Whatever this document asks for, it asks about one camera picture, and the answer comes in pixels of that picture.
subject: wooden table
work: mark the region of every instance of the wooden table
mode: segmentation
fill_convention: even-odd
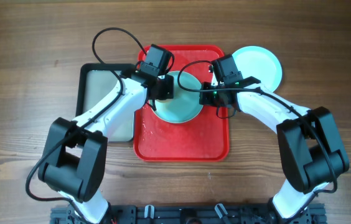
[[[47,223],[60,204],[28,198],[25,178],[52,121],[73,118],[80,67],[96,62],[91,41],[105,27],[125,28],[144,45],[270,49],[284,72],[276,93],[330,109],[351,162],[351,2],[16,2],[26,4],[0,4],[0,223]],[[105,61],[135,63],[139,49],[129,37],[112,32],[98,41]],[[239,113],[230,141],[217,163],[147,163],[131,144],[109,146],[103,195],[114,205],[266,202],[284,181],[276,135]],[[329,223],[351,223],[351,164],[338,181],[334,195],[316,202],[326,204]],[[56,195],[37,179],[32,190]]]

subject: round plate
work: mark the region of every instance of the round plate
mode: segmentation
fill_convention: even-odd
[[[272,92],[281,83],[281,63],[269,50],[257,46],[243,47],[233,53],[232,57],[243,78],[255,77]]]
[[[156,111],[154,111],[158,118],[174,124],[190,121],[203,108],[203,105],[199,104],[199,93],[180,88],[177,83],[178,73],[177,71],[168,73],[174,77],[174,98],[164,101],[156,100]],[[199,90],[202,87],[199,80],[187,72],[182,72],[180,82],[182,86],[194,90]]]

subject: tabletop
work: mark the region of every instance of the tabletop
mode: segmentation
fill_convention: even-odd
[[[41,157],[50,124],[75,114],[78,77],[94,35],[122,27],[143,45],[213,44],[232,53],[258,45],[283,66],[276,93],[334,115],[350,158],[333,195],[320,195],[329,223],[351,223],[351,1],[0,0],[0,223],[48,223],[57,202],[36,202],[26,176]],[[135,63],[119,32],[97,43],[102,59]],[[108,146],[100,187],[113,205],[267,202],[282,186],[276,135],[253,117],[229,120],[230,153],[213,163],[149,163],[131,143]],[[32,190],[57,195],[37,178]]]

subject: brown table surface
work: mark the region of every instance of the brown table surface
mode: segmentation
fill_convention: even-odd
[[[24,182],[50,124],[73,118],[80,67],[96,62],[91,41],[105,27],[125,28],[144,45],[270,49],[284,72],[276,93],[330,109],[351,162],[351,2],[39,2],[0,4],[0,223],[47,223],[50,208],[63,204],[33,201]],[[104,34],[97,48],[111,63],[135,63],[139,52],[119,32]],[[230,142],[228,157],[216,163],[148,163],[132,144],[110,145],[103,195],[113,205],[267,202],[284,181],[276,135],[238,113]],[[316,202],[326,204],[329,223],[351,223],[351,163],[338,181],[334,195]],[[37,179],[32,190],[57,195]]]

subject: red tray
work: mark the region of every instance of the red tray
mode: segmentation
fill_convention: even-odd
[[[174,56],[172,71],[179,71],[196,60],[214,60],[224,56],[214,45],[162,45]],[[138,60],[143,60],[142,51]],[[185,70],[200,82],[211,82],[212,73],[207,63],[199,63]],[[136,155],[151,162],[215,162],[227,156],[230,150],[228,120],[216,116],[216,108],[204,106],[191,121],[171,124],[159,119],[148,105],[136,112],[134,151]],[[221,108],[219,116],[228,116]]]

